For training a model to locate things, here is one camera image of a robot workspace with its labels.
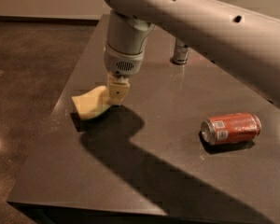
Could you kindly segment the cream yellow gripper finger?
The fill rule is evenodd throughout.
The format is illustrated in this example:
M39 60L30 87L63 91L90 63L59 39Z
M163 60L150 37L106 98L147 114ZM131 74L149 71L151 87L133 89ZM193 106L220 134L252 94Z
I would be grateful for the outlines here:
M108 103L110 105L121 105L130 89L129 79L124 76L109 74L107 77L107 89Z

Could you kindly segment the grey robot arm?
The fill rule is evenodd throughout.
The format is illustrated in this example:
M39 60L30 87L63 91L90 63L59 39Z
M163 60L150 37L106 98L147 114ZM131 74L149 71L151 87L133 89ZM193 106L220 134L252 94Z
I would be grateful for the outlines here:
M280 20L218 0L105 0L111 7L105 66L138 73L159 26L280 108Z

